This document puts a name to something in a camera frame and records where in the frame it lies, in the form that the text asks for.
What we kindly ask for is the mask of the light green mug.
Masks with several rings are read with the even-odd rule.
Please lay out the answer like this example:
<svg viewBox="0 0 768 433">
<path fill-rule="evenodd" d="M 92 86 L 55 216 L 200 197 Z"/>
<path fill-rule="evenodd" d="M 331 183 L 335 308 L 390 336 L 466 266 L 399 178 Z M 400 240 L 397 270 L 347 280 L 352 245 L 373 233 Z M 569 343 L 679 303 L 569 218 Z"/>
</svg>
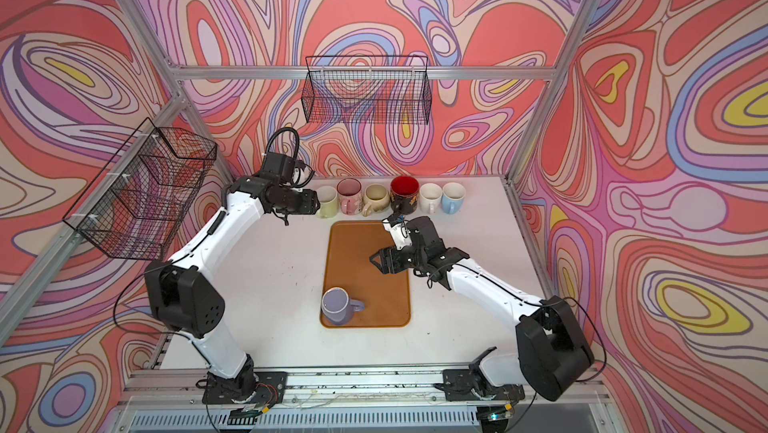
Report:
<svg viewBox="0 0 768 433">
<path fill-rule="evenodd" d="M 322 219 L 335 217 L 339 212 L 339 199 L 336 188 L 324 185 L 318 187 L 316 193 L 320 203 L 316 216 Z"/>
</svg>

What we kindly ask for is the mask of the brown wooden tray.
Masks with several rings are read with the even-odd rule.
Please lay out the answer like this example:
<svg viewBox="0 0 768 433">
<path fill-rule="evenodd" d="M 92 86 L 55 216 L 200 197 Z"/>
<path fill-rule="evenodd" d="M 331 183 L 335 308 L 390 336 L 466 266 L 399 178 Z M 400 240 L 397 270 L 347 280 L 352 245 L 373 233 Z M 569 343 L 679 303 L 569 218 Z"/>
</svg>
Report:
<svg viewBox="0 0 768 433">
<path fill-rule="evenodd" d="M 331 227 L 322 291 L 342 288 L 363 306 L 343 328 L 400 328 L 410 322 L 408 275 L 383 274 L 370 262 L 371 255 L 393 244 L 377 221 L 340 221 Z"/>
</svg>

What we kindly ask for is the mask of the pink mug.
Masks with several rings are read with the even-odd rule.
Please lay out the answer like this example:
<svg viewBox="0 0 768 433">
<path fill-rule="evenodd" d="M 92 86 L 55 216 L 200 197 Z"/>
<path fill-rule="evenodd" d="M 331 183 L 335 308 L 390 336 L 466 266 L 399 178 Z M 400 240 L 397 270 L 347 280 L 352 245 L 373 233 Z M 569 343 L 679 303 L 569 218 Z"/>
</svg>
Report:
<svg viewBox="0 0 768 433">
<path fill-rule="evenodd" d="M 344 178 L 336 185 L 340 211 L 349 216 L 360 214 L 363 207 L 362 184 L 355 178 Z"/>
</svg>

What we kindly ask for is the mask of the beige speckled mug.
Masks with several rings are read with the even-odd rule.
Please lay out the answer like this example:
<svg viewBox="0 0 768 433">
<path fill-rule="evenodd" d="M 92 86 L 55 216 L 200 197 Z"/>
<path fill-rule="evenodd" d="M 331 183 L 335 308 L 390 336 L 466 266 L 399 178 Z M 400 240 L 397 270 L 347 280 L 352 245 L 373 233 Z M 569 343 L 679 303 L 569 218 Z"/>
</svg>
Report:
<svg viewBox="0 0 768 433">
<path fill-rule="evenodd" d="M 381 212 L 390 204 L 390 193 L 388 188 L 379 183 L 370 184 L 365 188 L 363 194 L 362 215 L 368 217 L 373 213 Z"/>
</svg>

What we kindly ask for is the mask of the purple mug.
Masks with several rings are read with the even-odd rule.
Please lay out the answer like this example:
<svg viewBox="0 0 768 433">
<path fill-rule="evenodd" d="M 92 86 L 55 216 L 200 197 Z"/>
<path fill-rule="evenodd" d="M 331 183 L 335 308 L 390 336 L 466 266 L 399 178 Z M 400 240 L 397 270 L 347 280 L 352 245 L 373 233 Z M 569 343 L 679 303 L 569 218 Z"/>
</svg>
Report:
<svg viewBox="0 0 768 433">
<path fill-rule="evenodd" d="M 353 316 L 365 310 L 365 304 L 350 297 L 340 287 L 328 289 L 321 299 L 321 313 L 331 325 L 342 326 L 349 323 Z"/>
</svg>

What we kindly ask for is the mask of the white mug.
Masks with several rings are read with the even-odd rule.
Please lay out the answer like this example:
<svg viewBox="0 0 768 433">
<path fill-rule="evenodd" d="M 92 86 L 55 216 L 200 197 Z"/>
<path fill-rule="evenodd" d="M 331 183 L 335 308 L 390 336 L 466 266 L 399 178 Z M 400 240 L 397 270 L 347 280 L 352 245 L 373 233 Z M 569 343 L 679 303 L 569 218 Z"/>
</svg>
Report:
<svg viewBox="0 0 768 433">
<path fill-rule="evenodd" d="M 436 183 L 424 183 L 419 189 L 418 206 L 427 215 L 435 214 L 439 209 L 443 196 L 443 188 Z"/>
</svg>

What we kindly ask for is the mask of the black patterned mug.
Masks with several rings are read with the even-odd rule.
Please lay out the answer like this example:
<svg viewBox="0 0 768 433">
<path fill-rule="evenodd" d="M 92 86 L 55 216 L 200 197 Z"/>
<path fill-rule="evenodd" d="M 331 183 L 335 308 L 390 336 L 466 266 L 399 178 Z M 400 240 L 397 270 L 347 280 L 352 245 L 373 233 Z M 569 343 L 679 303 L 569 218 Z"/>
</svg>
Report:
<svg viewBox="0 0 768 433">
<path fill-rule="evenodd" d="M 394 213 L 409 215 L 417 208 L 419 181 L 412 176 L 401 175 L 390 183 L 390 205 Z"/>
</svg>

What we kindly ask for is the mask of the light blue mug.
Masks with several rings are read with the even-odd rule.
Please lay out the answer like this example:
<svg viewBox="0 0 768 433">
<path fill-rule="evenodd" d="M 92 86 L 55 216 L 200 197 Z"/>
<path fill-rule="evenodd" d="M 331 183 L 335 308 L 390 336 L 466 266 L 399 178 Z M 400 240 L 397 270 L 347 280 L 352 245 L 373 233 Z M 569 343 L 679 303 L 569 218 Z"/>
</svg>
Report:
<svg viewBox="0 0 768 433">
<path fill-rule="evenodd" d="M 458 182 L 448 182 L 442 187 L 441 209 L 444 213 L 452 215 L 457 213 L 466 197 L 466 188 Z"/>
</svg>

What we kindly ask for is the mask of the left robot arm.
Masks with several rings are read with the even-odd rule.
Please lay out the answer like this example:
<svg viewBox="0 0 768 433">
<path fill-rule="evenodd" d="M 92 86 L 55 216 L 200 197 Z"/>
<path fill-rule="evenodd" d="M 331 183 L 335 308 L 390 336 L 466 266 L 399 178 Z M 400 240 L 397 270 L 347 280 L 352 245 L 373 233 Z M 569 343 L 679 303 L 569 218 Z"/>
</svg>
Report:
<svg viewBox="0 0 768 433">
<path fill-rule="evenodd" d="M 305 162 L 267 153 L 256 173 L 238 178 L 223 192 L 218 212 L 167 261 L 154 261 L 144 272 L 151 316 L 187 339 L 207 362 L 210 400 L 251 401 L 258 377 L 223 320 L 225 300 L 212 279 L 239 238 L 262 217 L 283 222 L 290 215 L 313 215 L 320 208 L 307 184 L 315 175 Z"/>
</svg>

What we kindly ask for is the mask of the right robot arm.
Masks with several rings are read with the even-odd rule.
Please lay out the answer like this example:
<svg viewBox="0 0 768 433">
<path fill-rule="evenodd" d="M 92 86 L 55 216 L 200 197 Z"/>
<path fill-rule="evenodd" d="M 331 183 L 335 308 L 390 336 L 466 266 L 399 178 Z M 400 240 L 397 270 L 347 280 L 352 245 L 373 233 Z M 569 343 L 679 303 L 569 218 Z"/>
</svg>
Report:
<svg viewBox="0 0 768 433">
<path fill-rule="evenodd" d="M 406 220 L 392 215 L 382 221 L 394 244 L 369 257 L 383 274 L 411 270 L 434 286 L 468 298 L 515 335 L 516 349 L 503 353 L 490 347 L 467 367 L 469 385 L 446 392 L 486 398 L 507 385 L 529 385 L 542 398 L 558 400 L 594 364 L 588 345 L 567 300 L 528 294 L 484 269 L 456 247 L 447 247 L 432 220 Z"/>
</svg>

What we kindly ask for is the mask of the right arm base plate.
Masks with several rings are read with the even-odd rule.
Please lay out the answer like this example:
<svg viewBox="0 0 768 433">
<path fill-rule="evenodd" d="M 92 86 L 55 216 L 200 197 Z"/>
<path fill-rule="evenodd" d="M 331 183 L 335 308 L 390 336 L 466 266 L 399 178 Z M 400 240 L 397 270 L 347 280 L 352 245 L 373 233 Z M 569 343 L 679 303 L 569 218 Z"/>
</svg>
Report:
<svg viewBox="0 0 768 433">
<path fill-rule="evenodd" d="M 516 404 L 526 398 L 521 385 L 493 386 L 478 370 L 469 367 L 443 370 L 442 380 L 433 386 L 442 391 L 449 402 L 504 401 Z"/>
</svg>

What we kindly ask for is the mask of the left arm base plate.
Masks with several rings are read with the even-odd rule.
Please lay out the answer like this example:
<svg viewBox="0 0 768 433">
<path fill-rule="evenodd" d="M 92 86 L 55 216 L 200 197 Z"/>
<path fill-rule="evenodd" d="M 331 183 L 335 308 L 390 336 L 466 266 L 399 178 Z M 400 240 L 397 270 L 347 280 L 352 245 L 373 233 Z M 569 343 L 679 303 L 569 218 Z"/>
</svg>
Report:
<svg viewBox="0 0 768 433">
<path fill-rule="evenodd" d="M 205 405 L 274 406 L 283 401 L 287 379 L 285 371 L 252 372 L 250 376 L 232 379 L 208 373 L 202 402 Z"/>
</svg>

